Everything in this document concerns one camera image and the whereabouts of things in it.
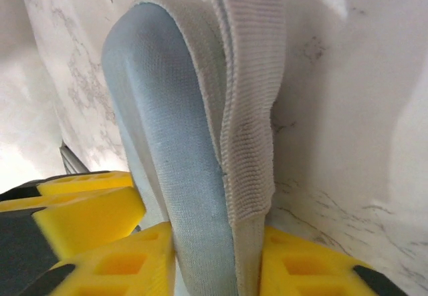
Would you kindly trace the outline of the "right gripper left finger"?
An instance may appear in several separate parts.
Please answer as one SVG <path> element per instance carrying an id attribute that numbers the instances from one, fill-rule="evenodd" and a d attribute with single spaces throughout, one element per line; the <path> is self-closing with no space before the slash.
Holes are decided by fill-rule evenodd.
<path id="1" fill-rule="evenodd" d="M 164 222 L 61 261 L 29 286 L 30 295 L 173 295 L 175 251 Z"/>

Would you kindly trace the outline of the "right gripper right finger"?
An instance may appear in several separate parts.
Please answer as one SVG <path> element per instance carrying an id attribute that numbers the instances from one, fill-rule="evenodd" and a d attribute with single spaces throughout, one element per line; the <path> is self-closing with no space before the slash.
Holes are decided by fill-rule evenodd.
<path id="1" fill-rule="evenodd" d="M 427 247 L 385 233 L 350 231 L 344 242 L 265 228 L 260 295 L 426 295 Z"/>

